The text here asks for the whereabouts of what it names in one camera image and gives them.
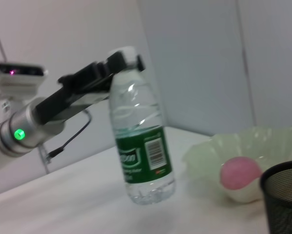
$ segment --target green bottle label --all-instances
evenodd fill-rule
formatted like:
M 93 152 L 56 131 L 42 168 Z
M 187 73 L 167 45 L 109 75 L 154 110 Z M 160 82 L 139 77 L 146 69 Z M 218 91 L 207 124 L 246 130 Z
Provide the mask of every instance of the green bottle label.
M 116 142 L 126 182 L 149 182 L 172 172 L 163 127 Z

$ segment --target white table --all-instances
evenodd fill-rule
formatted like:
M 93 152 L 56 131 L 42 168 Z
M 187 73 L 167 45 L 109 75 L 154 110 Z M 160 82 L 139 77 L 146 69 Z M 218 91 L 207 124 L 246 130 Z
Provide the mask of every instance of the white table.
M 0 234 L 266 234 L 262 202 L 237 205 L 187 179 L 182 157 L 206 136 L 167 127 L 177 180 L 167 201 L 139 206 L 116 148 L 0 195 Z

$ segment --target bowl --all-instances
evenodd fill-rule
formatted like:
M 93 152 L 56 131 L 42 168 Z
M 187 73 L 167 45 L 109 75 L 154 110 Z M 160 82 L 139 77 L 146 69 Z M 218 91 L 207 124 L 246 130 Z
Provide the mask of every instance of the bowl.
M 203 179 L 241 203 L 262 198 L 258 178 L 238 190 L 225 189 L 220 182 L 224 163 L 233 157 L 254 159 L 262 172 L 268 168 L 292 160 L 292 127 L 272 129 L 253 127 L 238 134 L 217 134 L 208 141 L 192 146 L 183 161 L 191 179 Z

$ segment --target green led light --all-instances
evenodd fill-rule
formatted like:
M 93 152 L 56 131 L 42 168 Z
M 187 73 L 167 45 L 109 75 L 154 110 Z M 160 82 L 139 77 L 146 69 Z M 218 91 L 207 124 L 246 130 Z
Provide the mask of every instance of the green led light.
M 18 129 L 15 131 L 14 136 L 17 140 L 22 140 L 25 137 L 24 130 Z

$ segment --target pink ball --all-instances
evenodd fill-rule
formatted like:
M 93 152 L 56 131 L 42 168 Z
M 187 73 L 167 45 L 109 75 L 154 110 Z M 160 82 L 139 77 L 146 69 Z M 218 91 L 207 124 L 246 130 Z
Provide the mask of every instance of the pink ball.
M 255 160 L 248 157 L 234 157 L 221 168 L 221 183 L 226 189 L 242 189 L 261 176 L 262 172 Z

